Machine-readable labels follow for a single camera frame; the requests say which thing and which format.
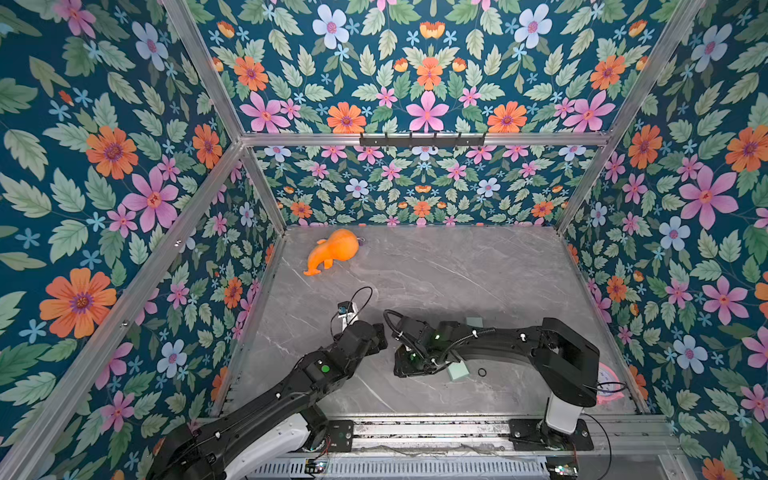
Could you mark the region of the pink alarm clock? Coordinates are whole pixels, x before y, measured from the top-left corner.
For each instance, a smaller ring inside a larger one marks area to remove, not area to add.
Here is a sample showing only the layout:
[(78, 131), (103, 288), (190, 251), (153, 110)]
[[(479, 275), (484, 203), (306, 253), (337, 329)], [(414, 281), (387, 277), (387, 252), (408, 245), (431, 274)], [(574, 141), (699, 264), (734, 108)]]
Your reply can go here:
[(600, 363), (597, 376), (596, 395), (599, 405), (608, 404), (624, 397), (626, 383), (606, 364)]

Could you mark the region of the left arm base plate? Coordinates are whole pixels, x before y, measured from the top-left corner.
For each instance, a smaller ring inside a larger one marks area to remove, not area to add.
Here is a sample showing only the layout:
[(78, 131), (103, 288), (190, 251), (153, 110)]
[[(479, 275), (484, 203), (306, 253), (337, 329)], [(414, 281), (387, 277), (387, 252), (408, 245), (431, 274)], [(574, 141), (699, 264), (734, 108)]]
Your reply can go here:
[(349, 453), (355, 436), (352, 420), (331, 420), (321, 429), (321, 453)]

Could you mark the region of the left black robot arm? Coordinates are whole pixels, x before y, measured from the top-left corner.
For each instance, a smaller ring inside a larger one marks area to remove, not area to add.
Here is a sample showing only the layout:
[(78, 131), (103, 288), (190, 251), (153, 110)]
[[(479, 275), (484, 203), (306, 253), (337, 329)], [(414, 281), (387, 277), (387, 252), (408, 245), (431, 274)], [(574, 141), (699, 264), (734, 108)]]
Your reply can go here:
[(316, 404), (351, 379), (366, 357), (386, 348), (381, 323), (352, 323), (332, 344), (305, 354), (283, 380), (234, 412), (196, 428), (172, 430), (146, 477), (241, 479), (279, 455), (319, 446), (328, 420)]

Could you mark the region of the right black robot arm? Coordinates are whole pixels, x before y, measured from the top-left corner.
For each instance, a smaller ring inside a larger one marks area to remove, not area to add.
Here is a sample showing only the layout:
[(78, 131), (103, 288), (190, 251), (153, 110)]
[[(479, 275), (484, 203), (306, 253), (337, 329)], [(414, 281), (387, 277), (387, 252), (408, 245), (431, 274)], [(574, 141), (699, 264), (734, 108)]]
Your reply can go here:
[(525, 328), (477, 327), (456, 321), (429, 323), (395, 310), (383, 312), (399, 378), (436, 375), (461, 362), (528, 363), (550, 390), (542, 429), (572, 435), (582, 412), (597, 404), (599, 349), (563, 321), (545, 317)]

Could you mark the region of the black hook rail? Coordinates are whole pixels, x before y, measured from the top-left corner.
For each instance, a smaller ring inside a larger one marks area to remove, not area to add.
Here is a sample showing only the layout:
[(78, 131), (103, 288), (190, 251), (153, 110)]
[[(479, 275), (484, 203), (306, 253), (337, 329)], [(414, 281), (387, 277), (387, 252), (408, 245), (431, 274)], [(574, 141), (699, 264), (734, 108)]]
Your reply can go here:
[(361, 147), (394, 147), (398, 149), (412, 147), (436, 147), (453, 149), (457, 147), (483, 146), (486, 141), (485, 134), (441, 134), (426, 133), (415, 134), (361, 134), (358, 144)]

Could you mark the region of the orange plush toy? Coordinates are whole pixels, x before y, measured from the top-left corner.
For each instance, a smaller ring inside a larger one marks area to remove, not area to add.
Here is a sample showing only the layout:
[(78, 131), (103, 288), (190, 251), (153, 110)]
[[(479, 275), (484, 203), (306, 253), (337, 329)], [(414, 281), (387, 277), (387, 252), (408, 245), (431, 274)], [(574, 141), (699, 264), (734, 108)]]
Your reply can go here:
[(352, 259), (359, 251), (361, 241), (350, 230), (339, 229), (328, 238), (317, 241), (307, 258), (305, 276), (315, 276), (327, 271), (337, 262)]

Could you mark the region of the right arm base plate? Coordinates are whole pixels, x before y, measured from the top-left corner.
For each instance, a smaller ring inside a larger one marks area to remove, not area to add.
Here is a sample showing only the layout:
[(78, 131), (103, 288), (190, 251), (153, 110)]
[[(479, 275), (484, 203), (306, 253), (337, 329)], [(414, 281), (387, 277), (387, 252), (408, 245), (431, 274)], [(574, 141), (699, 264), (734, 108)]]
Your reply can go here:
[(543, 419), (510, 419), (509, 440), (519, 451), (593, 451), (594, 443), (587, 424), (578, 419), (576, 429), (564, 434), (547, 426)]

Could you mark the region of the mint box lid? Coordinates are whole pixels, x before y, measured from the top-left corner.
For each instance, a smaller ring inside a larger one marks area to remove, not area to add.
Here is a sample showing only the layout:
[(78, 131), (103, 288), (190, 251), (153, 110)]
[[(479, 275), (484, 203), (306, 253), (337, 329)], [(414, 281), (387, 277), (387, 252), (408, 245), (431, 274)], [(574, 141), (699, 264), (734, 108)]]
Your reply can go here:
[(452, 382), (458, 381), (470, 375), (470, 371), (464, 362), (451, 363), (447, 372)]

